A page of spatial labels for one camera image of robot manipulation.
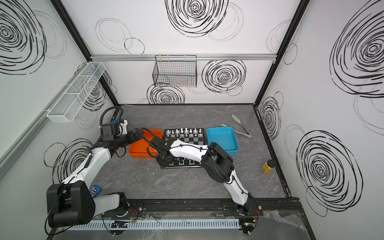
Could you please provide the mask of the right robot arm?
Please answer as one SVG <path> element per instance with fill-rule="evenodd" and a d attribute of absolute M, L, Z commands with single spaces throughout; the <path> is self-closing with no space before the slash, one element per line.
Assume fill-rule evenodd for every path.
<path fill-rule="evenodd" d="M 246 190 L 237 176 L 234 160 L 218 144 L 194 145 L 176 138 L 166 141 L 153 137 L 149 141 L 157 155 L 155 159 L 160 167 L 165 168 L 176 158 L 185 158 L 200 163 L 214 181 L 223 184 L 238 206 L 238 212 L 248 214 L 257 207 L 256 199 Z"/>

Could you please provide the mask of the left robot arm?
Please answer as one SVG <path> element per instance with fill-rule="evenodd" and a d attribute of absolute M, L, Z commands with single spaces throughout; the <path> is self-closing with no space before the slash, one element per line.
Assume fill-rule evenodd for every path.
<path fill-rule="evenodd" d="M 47 225 L 60 228 L 87 224 L 97 215 L 125 208 L 125 194 L 113 193 L 93 198 L 90 187 L 98 172 L 118 149 L 126 148 L 141 138 L 138 128 L 128 131 L 126 127 L 117 136 L 100 136 L 80 166 L 60 184 L 48 188 Z"/>

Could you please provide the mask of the chess board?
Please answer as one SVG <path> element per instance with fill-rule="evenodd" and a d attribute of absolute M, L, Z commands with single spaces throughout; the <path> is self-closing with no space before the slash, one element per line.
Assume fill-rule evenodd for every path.
<path fill-rule="evenodd" d="M 204 129 L 165 129 L 164 141 L 167 141 L 170 137 L 181 140 L 187 144 L 194 145 L 206 145 L 206 137 Z M 202 168 L 202 164 L 195 160 L 190 160 L 185 157 L 175 158 L 166 167 L 162 169 L 170 168 Z"/>

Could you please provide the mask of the orange tray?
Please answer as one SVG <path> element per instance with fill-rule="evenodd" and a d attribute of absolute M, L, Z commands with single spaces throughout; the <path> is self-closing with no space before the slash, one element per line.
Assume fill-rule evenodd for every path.
<path fill-rule="evenodd" d="M 159 129 L 150 129 L 150 131 L 158 138 L 163 139 L 164 134 L 162 130 Z M 148 131 L 143 131 L 144 137 L 151 141 L 153 139 L 153 136 Z M 132 158 L 138 158 L 138 159 L 151 159 L 152 157 L 148 154 L 147 148 L 149 149 L 151 155 L 157 156 L 158 154 L 156 151 L 150 147 L 149 143 L 147 143 L 145 140 L 141 139 L 138 142 L 133 143 L 130 146 L 129 154 Z"/>

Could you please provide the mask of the candy packet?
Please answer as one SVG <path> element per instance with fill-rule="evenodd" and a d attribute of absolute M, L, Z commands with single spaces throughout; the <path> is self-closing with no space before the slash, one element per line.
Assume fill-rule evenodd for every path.
<path fill-rule="evenodd" d="M 101 191 L 102 191 L 102 188 L 98 185 L 93 185 L 90 188 L 90 194 L 92 198 L 96 198 Z"/>

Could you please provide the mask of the blue tray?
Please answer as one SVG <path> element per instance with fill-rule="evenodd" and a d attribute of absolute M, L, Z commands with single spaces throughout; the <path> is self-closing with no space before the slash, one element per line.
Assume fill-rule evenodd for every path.
<path fill-rule="evenodd" d="M 230 156 L 237 155 L 239 146 L 232 127 L 217 127 L 207 129 L 208 145 L 218 144 Z"/>

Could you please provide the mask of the yellow bottle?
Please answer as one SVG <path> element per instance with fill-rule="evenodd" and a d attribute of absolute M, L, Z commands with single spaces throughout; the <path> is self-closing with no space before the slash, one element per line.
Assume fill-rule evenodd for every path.
<path fill-rule="evenodd" d="M 268 174 L 272 172 L 275 168 L 276 168 L 276 161 L 270 159 L 262 165 L 261 170 L 263 174 Z"/>

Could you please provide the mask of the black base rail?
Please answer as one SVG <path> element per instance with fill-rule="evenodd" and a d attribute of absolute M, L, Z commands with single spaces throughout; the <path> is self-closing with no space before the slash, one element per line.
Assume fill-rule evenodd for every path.
<path fill-rule="evenodd" d="M 297 210 L 302 209 L 298 198 L 250 198 L 245 206 L 236 204 L 232 199 L 127 199 L 130 208 L 138 215 L 152 212 L 213 212 L 225 216 L 236 216 L 257 210 Z"/>

